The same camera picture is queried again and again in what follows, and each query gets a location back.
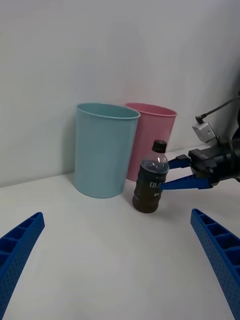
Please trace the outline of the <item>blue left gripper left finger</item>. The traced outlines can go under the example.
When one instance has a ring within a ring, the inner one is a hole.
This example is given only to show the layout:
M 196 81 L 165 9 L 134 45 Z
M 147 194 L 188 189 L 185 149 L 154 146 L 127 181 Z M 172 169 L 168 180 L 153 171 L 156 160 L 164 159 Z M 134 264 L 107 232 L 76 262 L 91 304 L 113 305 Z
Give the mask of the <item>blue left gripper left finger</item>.
M 43 213 L 37 212 L 0 239 L 0 319 L 44 228 Z

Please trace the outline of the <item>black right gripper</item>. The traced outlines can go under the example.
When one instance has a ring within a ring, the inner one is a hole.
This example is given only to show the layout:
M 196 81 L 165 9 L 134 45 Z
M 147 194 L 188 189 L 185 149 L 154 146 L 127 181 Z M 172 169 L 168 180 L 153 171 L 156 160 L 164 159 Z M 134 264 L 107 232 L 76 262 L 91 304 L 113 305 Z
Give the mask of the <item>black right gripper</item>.
M 169 169 L 191 167 L 194 174 L 162 183 L 164 190 L 211 189 L 219 182 L 236 178 L 236 149 L 232 145 L 216 145 L 193 149 L 168 162 Z

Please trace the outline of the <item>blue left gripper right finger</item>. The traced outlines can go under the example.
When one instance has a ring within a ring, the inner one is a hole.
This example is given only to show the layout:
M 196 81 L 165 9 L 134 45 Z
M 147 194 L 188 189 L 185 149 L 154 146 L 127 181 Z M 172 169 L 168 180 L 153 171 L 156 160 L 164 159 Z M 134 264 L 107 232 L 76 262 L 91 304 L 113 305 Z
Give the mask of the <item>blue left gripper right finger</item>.
M 198 209 L 190 224 L 211 264 L 234 319 L 240 319 L 240 239 Z

